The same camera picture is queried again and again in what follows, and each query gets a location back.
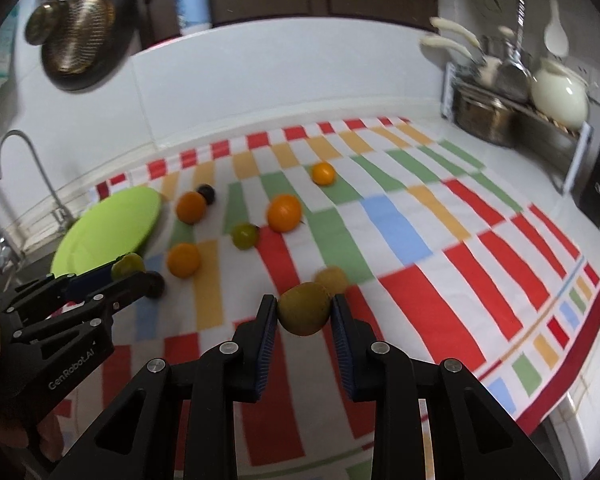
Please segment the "steel pot on rack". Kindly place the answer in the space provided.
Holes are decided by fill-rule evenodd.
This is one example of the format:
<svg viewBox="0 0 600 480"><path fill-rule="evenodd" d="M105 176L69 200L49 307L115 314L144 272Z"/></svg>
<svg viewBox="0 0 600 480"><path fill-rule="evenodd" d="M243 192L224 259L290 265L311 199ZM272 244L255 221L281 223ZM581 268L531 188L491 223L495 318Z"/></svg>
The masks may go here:
<svg viewBox="0 0 600 480"><path fill-rule="evenodd" d="M515 111L495 96L471 88L457 88L453 117L461 129L477 139L503 148L512 148L516 143Z"/></svg>

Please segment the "cream handled knife upper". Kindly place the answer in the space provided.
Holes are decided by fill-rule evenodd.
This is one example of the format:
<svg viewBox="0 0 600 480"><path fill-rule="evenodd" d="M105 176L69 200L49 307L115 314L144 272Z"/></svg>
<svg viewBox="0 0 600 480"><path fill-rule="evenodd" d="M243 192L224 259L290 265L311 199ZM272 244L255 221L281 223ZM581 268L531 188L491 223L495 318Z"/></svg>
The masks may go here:
<svg viewBox="0 0 600 480"><path fill-rule="evenodd" d="M434 28L446 30L447 32L454 32L454 34L464 37L473 47L478 50L481 49L478 37L463 25L448 20L447 18L440 18L440 16L432 16L429 21Z"/></svg>

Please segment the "black hanging frying pan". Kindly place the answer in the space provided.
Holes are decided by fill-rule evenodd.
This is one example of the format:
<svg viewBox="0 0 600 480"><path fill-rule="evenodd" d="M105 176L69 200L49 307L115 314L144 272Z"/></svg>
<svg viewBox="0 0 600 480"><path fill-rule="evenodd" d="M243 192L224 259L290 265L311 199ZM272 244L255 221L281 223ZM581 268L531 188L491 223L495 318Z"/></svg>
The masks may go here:
<svg viewBox="0 0 600 480"><path fill-rule="evenodd" d="M43 64L43 44L41 60L48 79L60 90L68 92L84 91L100 84L116 69L129 49L138 22L136 0L109 0L114 7L114 22L108 32L105 44L98 51L95 63L84 73L69 76L54 75Z"/></svg>

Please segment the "white ceramic spoon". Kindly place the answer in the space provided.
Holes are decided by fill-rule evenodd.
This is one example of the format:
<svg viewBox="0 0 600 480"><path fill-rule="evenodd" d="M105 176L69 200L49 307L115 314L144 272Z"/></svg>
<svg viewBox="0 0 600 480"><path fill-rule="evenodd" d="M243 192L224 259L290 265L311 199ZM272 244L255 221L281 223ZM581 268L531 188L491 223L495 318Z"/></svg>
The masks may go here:
<svg viewBox="0 0 600 480"><path fill-rule="evenodd" d="M544 29L544 44L548 53L565 58L569 53L569 40L559 15L558 0L550 2L550 20Z"/></svg>

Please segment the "small orange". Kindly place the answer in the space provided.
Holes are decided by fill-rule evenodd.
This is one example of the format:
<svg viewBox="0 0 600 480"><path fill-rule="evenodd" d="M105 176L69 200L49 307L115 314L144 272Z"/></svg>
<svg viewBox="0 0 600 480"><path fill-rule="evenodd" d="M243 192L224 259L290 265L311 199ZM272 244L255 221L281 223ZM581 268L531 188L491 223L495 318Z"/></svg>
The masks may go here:
<svg viewBox="0 0 600 480"><path fill-rule="evenodd" d="M337 180L337 173L329 162L318 162L311 167L311 179L318 186L331 186Z"/></svg>

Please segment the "colourful checked tablecloth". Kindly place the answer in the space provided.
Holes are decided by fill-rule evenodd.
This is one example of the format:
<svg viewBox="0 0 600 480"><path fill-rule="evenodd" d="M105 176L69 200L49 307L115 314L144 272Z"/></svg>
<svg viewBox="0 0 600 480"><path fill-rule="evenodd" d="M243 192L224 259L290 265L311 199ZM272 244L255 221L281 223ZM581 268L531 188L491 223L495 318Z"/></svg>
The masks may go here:
<svg viewBox="0 0 600 480"><path fill-rule="evenodd" d="M331 186L311 167L334 166ZM208 183L215 203L198 223L175 206ZM565 397L600 330L600 230L528 160L469 141L440 124L374 117L260 131L122 170L96 185L99 203L153 188L164 216L148 268L195 244L200 269L166 278L158 301L114 321L114 354L58 415L67 444L151 358L198 358L252 318L265 294L346 272L354 314L414 359L454 356L524 430ZM301 223L277 233L266 211L280 194L300 200ZM239 250L230 231L260 228Z"/></svg>

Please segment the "brass perforated strainer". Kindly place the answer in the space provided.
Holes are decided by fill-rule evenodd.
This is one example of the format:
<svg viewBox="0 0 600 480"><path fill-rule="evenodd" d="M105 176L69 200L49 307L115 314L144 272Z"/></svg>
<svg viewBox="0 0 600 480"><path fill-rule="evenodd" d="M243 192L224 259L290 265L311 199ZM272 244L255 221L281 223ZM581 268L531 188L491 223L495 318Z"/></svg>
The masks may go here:
<svg viewBox="0 0 600 480"><path fill-rule="evenodd" d="M61 20L43 44L43 64L59 76L84 73L96 60L114 22L109 0L67 0Z"/></svg>

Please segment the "white blue soap bottle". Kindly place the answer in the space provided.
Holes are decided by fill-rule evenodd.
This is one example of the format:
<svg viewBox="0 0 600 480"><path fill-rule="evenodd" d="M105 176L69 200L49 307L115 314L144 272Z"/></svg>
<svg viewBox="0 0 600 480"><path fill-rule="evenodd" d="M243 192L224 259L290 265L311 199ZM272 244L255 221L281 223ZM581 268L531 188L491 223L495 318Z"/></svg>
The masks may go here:
<svg viewBox="0 0 600 480"><path fill-rule="evenodd" d="M209 0L175 0L175 11L182 36L211 27Z"/></svg>

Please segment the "large chrome sink faucet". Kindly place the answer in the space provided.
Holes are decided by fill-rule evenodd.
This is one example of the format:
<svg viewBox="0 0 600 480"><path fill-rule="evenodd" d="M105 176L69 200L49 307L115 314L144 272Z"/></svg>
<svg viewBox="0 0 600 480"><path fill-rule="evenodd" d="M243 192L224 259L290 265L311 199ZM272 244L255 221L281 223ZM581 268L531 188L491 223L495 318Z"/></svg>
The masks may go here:
<svg viewBox="0 0 600 480"><path fill-rule="evenodd" d="M0 228L0 274L3 274L8 268L18 269L23 260L23 252L9 235Z"/></svg>

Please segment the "teal tissue box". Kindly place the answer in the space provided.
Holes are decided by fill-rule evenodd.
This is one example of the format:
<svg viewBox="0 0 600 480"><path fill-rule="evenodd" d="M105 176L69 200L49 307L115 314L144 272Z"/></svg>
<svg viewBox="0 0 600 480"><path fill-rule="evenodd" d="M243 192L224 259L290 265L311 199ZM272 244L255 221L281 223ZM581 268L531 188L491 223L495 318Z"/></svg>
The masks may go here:
<svg viewBox="0 0 600 480"><path fill-rule="evenodd" d="M14 6L0 27L0 79L6 79L10 72L10 64L12 64L12 51L14 50L18 22L18 13L18 6Z"/></svg>

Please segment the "large orange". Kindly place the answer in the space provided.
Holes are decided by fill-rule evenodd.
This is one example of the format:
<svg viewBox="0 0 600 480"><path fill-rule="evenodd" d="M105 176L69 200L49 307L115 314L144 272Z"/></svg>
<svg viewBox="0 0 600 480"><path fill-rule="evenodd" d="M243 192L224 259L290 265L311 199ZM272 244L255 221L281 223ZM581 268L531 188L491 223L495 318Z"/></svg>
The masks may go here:
<svg viewBox="0 0 600 480"><path fill-rule="evenodd" d="M294 230L302 220L302 206L296 196L280 194L268 204L266 221L268 227L277 233Z"/></svg>

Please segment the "small brass ladle pot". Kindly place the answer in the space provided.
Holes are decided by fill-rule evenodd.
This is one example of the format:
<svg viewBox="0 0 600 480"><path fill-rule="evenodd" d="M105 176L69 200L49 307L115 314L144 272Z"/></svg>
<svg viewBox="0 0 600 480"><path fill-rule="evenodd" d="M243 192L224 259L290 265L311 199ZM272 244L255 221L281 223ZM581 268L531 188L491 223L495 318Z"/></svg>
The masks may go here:
<svg viewBox="0 0 600 480"><path fill-rule="evenodd" d="M43 1L31 13L27 21L24 39L31 46L42 46L65 21L68 12L68 0Z"/></svg>

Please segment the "cream handled knife lower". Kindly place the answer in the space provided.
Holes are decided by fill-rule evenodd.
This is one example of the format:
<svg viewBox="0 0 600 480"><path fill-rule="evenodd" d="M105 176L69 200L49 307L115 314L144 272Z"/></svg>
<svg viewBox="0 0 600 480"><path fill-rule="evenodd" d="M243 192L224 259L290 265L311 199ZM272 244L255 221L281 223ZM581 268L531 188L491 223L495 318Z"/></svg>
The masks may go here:
<svg viewBox="0 0 600 480"><path fill-rule="evenodd" d="M419 39L419 43L429 49L445 50L453 61L457 63L475 62L474 56L459 42L439 35L426 35Z"/></svg>

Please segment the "brown kiwi fruit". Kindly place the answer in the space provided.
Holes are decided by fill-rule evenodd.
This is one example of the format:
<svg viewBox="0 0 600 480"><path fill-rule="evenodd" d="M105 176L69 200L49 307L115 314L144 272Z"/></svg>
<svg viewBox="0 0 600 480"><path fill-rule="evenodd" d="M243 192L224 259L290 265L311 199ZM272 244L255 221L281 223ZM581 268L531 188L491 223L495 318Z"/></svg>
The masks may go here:
<svg viewBox="0 0 600 480"><path fill-rule="evenodd" d="M278 318L283 328L296 336L311 336L329 317L330 296L324 286L305 282L287 290L278 300Z"/></svg>
<svg viewBox="0 0 600 480"><path fill-rule="evenodd" d="M329 296L343 295L350 286L346 272L338 266L328 266L317 271L313 281L324 287Z"/></svg>

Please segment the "metal dish rack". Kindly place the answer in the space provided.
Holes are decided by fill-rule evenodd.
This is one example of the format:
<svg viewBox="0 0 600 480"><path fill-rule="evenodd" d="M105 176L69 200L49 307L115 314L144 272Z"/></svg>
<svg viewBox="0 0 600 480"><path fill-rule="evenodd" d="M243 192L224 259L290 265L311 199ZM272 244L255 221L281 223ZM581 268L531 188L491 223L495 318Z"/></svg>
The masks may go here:
<svg viewBox="0 0 600 480"><path fill-rule="evenodd" d="M591 125L584 124L576 132L568 130L554 120L543 116L531 106L522 106L478 86L475 81L472 81L470 75L471 70L467 66L460 66L453 62L445 65L441 97L442 117L455 124L453 104L457 88L471 88L484 92L488 96L499 98L506 106L515 111L516 143L512 148L523 145L528 148L539 148L541 154L548 159L553 157L548 151L554 150L556 152L554 157L559 158L566 166L565 175L562 183L558 184L558 188L562 194L571 193L576 186L578 174L592 140L593 128Z"/></svg>

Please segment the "cream handled knife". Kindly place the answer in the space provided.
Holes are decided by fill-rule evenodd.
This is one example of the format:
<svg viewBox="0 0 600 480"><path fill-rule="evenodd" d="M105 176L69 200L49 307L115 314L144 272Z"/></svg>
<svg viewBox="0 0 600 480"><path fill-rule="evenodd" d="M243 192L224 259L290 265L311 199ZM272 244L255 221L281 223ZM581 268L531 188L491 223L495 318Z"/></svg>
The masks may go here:
<svg viewBox="0 0 600 480"><path fill-rule="evenodd" d="M440 16L432 16L429 21L434 28L446 30L447 32L454 32L454 34L464 37L473 47L478 50L481 49L478 37L463 25L448 20L447 18L440 18Z"/></svg>
<svg viewBox="0 0 600 480"><path fill-rule="evenodd" d="M459 42L439 35L426 35L419 39L419 43L429 49L445 50L453 61L457 63L475 62L474 56Z"/></svg>

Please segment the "green plum fruit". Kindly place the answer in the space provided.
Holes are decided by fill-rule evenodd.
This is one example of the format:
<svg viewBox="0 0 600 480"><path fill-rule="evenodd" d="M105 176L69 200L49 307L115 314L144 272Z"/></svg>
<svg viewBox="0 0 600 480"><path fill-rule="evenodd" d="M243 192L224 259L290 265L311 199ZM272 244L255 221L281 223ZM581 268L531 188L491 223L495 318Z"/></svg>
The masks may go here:
<svg viewBox="0 0 600 480"><path fill-rule="evenodd" d="M129 276L145 271L145 263L140 255L135 252L129 252L118 259L111 267L111 279L113 281L122 280Z"/></svg>
<svg viewBox="0 0 600 480"><path fill-rule="evenodd" d="M258 244L260 228L252 223L236 224L230 231L230 237L237 249L249 250Z"/></svg>

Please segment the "cream ceramic teapot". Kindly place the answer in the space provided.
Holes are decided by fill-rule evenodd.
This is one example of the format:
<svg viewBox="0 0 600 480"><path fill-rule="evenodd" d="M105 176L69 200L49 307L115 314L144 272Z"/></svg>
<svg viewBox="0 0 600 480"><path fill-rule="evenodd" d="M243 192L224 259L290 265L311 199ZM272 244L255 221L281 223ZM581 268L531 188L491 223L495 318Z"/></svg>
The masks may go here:
<svg viewBox="0 0 600 480"><path fill-rule="evenodd" d="M540 113L568 130L579 131L588 119L588 84L551 58L541 58L532 75L531 99Z"/></svg>

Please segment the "lime green plate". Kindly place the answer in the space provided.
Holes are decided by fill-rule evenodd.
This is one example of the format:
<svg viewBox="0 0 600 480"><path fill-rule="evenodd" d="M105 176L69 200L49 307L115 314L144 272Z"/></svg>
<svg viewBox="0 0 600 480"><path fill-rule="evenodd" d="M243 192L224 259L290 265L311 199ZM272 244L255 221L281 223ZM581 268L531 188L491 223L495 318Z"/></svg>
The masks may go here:
<svg viewBox="0 0 600 480"><path fill-rule="evenodd" d="M153 188L127 188L93 206L60 242L50 273L83 274L129 252L148 239L162 208Z"/></svg>

